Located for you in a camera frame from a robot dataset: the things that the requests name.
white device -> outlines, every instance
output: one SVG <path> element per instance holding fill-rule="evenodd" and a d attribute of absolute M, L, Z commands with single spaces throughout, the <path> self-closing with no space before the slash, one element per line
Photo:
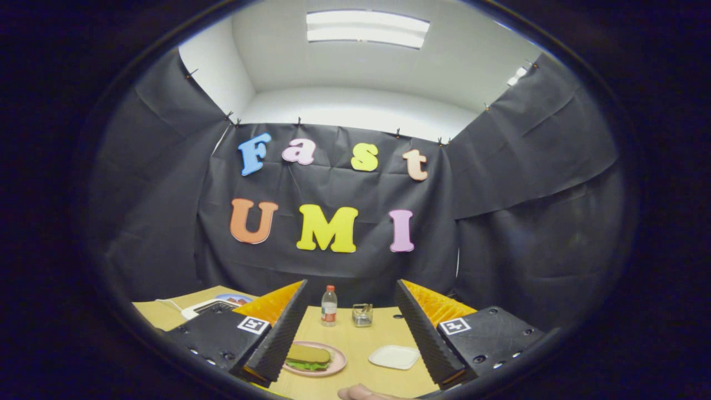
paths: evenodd
<path fill-rule="evenodd" d="M 219 310 L 222 310 L 223 312 L 225 311 L 232 311 L 235 308 L 241 307 L 240 304 L 237 304 L 235 302 L 230 302 L 227 300 L 220 300 L 220 299 L 209 299 L 207 301 L 199 302 L 196 305 L 192 305 L 190 307 L 183 308 L 181 311 L 181 314 L 183 315 L 183 318 L 186 320 L 192 320 L 193 318 L 197 317 L 201 313 L 211 309 L 213 306 L 218 307 Z"/>

blue letter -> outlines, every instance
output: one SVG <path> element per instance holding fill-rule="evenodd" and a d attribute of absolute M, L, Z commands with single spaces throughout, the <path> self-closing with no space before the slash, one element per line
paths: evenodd
<path fill-rule="evenodd" d="M 264 158 L 267 155 L 267 147 L 264 143 L 271 141 L 272 137 L 265 132 L 237 146 L 242 152 L 242 161 L 245 163 L 245 168 L 242 170 L 243 177 L 262 168 L 263 164 L 257 157 Z"/>

white ceiling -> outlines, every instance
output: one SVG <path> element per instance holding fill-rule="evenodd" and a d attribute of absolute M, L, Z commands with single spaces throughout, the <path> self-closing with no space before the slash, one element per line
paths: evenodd
<path fill-rule="evenodd" d="M 306 13 L 374 9 L 430 21 L 420 50 L 381 43 L 306 41 Z M 232 20 L 258 93 L 339 86 L 407 93 L 481 112 L 525 59 L 541 50 L 457 0 L 264 0 Z"/>

bottle label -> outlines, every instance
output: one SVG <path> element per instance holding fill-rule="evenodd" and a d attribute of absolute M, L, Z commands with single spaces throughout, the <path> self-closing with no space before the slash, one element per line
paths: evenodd
<path fill-rule="evenodd" d="M 336 321 L 336 308 L 335 307 L 321 307 L 321 321 L 335 322 Z"/>

hand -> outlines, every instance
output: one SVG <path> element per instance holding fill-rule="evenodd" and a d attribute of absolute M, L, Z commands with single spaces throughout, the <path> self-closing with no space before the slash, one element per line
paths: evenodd
<path fill-rule="evenodd" d="M 389 394 L 373 393 L 373 391 L 362 384 L 339 390 L 338 397 L 342 400 L 411 400 L 391 396 Z"/>

